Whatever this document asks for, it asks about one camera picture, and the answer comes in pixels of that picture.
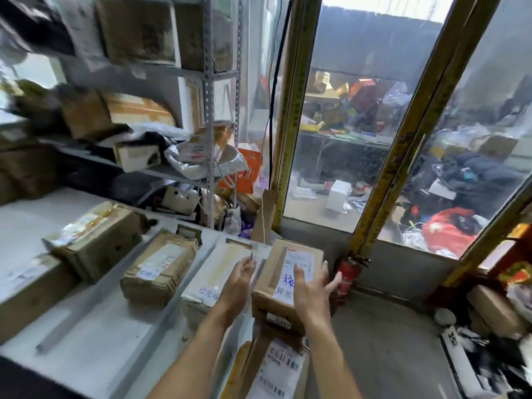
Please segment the glass window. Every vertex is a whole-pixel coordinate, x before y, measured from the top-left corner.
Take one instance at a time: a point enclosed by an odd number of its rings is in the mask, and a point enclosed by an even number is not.
[[[323,0],[284,216],[353,232],[453,0]]]
[[[458,258],[530,175],[530,8],[501,0],[381,239]]]

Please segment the red fire extinguisher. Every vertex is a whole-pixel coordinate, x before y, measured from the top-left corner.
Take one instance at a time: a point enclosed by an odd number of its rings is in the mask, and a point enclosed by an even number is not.
[[[342,283],[338,288],[338,305],[345,304],[345,299],[348,293],[354,288],[354,282],[362,273],[363,267],[368,268],[366,262],[369,262],[369,259],[357,257],[352,251],[336,259],[336,272],[342,272]]]

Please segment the white table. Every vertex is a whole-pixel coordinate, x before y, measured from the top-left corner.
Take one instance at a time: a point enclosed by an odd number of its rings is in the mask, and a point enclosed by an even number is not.
[[[8,220],[9,224],[15,224],[10,229],[2,229],[0,234],[2,252],[10,255],[11,260],[6,261],[10,263],[9,268],[44,252],[42,236],[75,221],[103,200],[80,191],[62,189],[38,201],[18,201],[1,207],[0,223]],[[146,214],[160,221],[144,236],[145,241],[162,227],[174,232],[180,223],[162,214]],[[176,292],[177,298],[221,235],[227,236],[203,228],[203,245]],[[259,257],[265,259],[270,249],[260,245]],[[36,350],[50,331],[80,308],[80,303],[91,295],[91,289],[94,286],[76,288],[0,346],[0,355],[89,398],[144,398],[193,336],[179,310],[178,299],[161,322],[161,311],[130,307],[116,282],[103,300],[81,317],[49,351],[39,354]],[[237,330],[238,346],[251,339],[253,319],[249,314],[242,316],[242,327]],[[230,366],[224,370],[224,381]],[[218,395],[223,386],[217,389],[214,395]]]

